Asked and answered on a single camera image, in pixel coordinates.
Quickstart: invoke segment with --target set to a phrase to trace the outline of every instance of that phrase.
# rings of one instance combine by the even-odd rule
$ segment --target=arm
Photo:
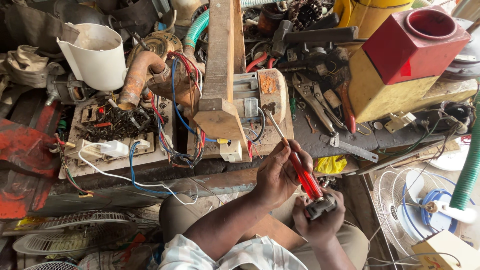
[[[335,236],[345,217],[343,195],[331,189],[321,189],[324,193],[330,193],[335,198],[338,204],[337,208],[331,212],[323,213],[320,217],[311,221],[304,214],[306,202],[298,197],[295,199],[293,208],[295,227],[311,243],[321,269],[356,270]]]
[[[289,143],[299,153],[305,169],[312,172],[310,155],[296,141],[289,140]],[[213,260],[220,259],[249,228],[282,205],[297,189],[297,174],[288,160],[289,155],[290,147],[280,142],[258,168],[257,185],[250,193],[203,216],[183,235]]]

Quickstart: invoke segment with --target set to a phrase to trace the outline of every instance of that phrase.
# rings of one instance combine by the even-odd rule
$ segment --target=person
[[[295,228],[308,242],[287,251],[262,236],[236,245],[240,237],[271,210],[280,207],[297,189],[298,177],[288,160],[298,152],[304,168],[313,171],[312,158],[298,142],[290,147],[279,143],[257,171],[255,188],[202,216],[195,205],[183,205],[173,196],[160,208],[165,251],[159,270],[360,270],[368,253],[368,240],[355,226],[344,224],[345,206],[340,192],[330,193],[338,203],[335,210],[310,221],[305,217],[306,202],[295,200]],[[193,202],[186,195],[178,195]]]

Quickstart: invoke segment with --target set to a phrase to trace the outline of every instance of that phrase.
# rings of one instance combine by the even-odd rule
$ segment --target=striped shirt
[[[235,245],[213,261],[195,242],[181,234],[165,244],[158,270],[307,270],[293,254],[268,236]]]

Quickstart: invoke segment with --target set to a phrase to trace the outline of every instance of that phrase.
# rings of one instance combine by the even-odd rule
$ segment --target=red screwdriver handle
[[[312,176],[311,173],[308,173],[303,168],[303,165],[301,163],[298,153],[292,151],[290,153],[289,159],[292,162],[293,167],[295,168],[295,171],[299,176],[300,183],[305,189],[305,192],[308,194],[308,197],[310,197],[311,200],[316,200],[321,196],[323,196],[323,193],[320,190],[320,187],[317,181],[315,180],[315,178]]]

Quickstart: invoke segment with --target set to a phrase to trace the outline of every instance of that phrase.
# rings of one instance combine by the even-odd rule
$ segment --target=hand
[[[313,171],[313,161],[310,155],[301,149],[295,140],[288,140],[290,147],[282,142],[277,144],[257,171],[257,186],[250,192],[259,203],[275,209],[280,207],[300,185],[297,173],[288,160],[290,151],[298,153],[304,169]]]
[[[305,216],[305,206],[308,204],[300,196],[295,199],[293,207],[293,220],[297,231],[316,248],[328,248],[331,241],[336,240],[335,234],[340,230],[345,217],[343,195],[333,189],[320,188],[322,192],[330,193],[336,200],[337,207],[330,212],[324,212],[314,220]]]

